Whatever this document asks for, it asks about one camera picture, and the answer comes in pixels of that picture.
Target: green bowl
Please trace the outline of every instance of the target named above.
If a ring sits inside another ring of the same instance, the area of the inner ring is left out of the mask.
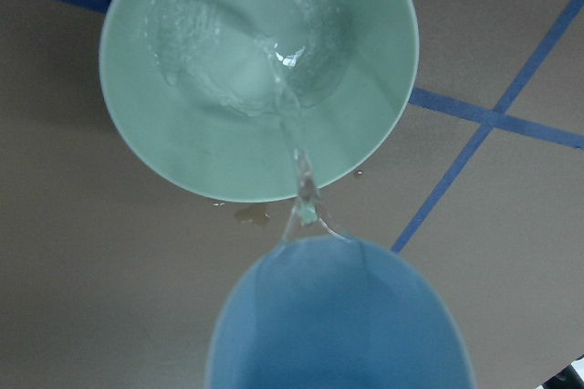
[[[155,172],[268,202],[296,192],[277,96],[297,96],[287,124],[303,125],[292,137],[330,184],[401,117],[418,46],[412,0],[113,0],[99,73],[118,131]]]

